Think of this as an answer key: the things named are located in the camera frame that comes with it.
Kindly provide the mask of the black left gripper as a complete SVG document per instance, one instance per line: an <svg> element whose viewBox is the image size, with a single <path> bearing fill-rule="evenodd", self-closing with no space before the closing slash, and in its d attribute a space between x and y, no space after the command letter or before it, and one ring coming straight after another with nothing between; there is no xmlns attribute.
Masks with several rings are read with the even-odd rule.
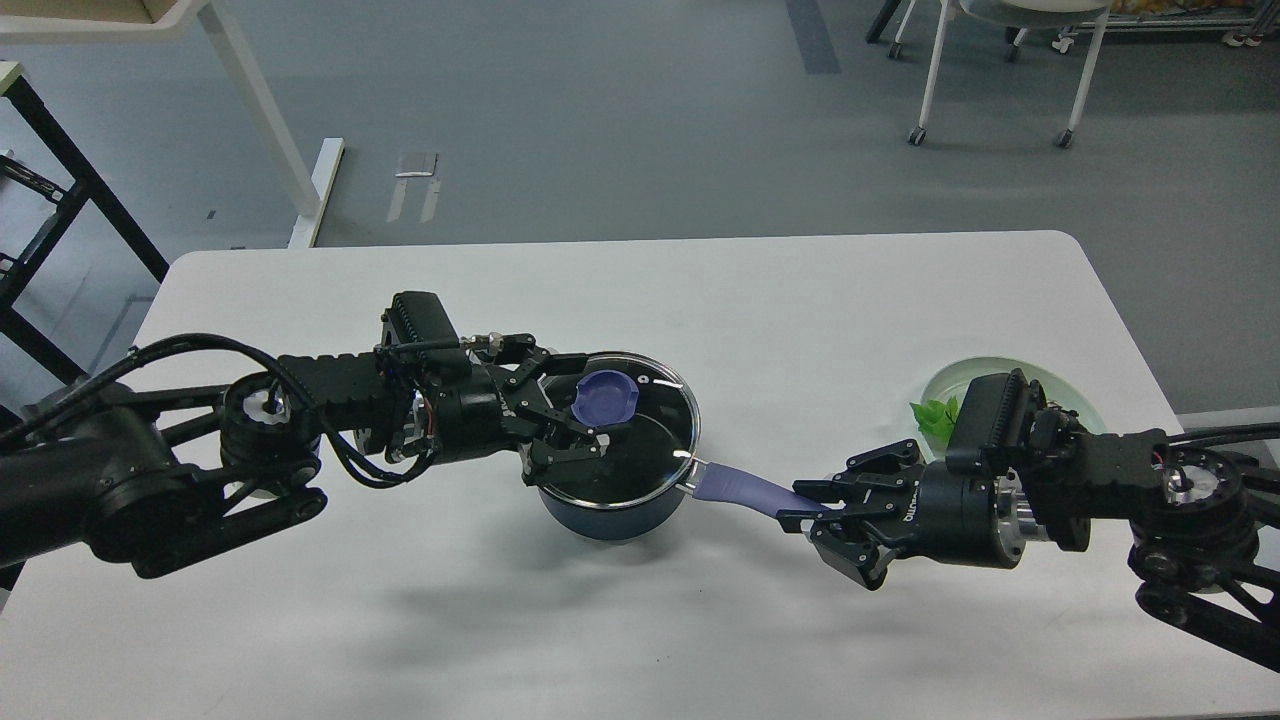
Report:
<svg viewBox="0 0 1280 720"><path fill-rule="evenodd" d="M380 373L390 416L380 424L385 460L429 456L436 465L515 448L529 487L589 478L609 436L550 404L549 377L585 370L589 354L543 347L529 333L465 336L435 293L396 293L383 313Z"/></svg>

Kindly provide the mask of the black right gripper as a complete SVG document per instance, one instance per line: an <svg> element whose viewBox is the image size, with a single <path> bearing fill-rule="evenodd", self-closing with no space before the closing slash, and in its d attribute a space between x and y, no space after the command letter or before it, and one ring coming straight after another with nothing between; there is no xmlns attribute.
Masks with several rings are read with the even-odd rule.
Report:
<svg viewBox="0 0 1280 720"><path fill-rule="evenodd" d="M941 460L924 466L916 439L856 454L828 478L792 483L824 511L783 510L778 523L799 533L813 520L806 538L820 560L868 591L904 557L1012 569L1027 543L1071 534L1069 521L1037 512L1029 496L1044 457L1032 427L1047 407L1041 383L1020 369L978 377Z"/></svg>

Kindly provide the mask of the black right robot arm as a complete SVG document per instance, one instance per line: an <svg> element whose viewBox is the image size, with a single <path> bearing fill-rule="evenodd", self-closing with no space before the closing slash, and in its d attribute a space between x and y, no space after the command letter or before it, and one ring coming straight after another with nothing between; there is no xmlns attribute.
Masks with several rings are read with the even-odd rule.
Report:
<svg viewBox="0 0 1280 720"><path fill-rule="evenodd" d="M909 441L859 454L796 482L800 505L776 519L869 591L895 559L1012 569L1029 541L1082 552L1094 519L1124 520L1144 612L1276 669L1277 571L1256 556L1277 474L1219 452L1230 436L1094 434L1014 369L970 382L941 460Z"/></svg>

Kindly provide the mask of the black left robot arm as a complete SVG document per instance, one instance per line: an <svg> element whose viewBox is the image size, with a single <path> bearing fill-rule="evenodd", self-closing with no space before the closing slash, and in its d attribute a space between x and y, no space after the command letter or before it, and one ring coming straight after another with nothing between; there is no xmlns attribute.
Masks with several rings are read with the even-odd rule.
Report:
<svg viewBox="0 0 1280 720"><path fill-rule="evenodd" d="M84 544L143 579L316 518L321 447L358 484L393 489L503 451L522 478L590 470L637 391L530 334L461 336L440 299L397 293L364 354L270 355L175 334L3 421L3 588Z"/></svg>

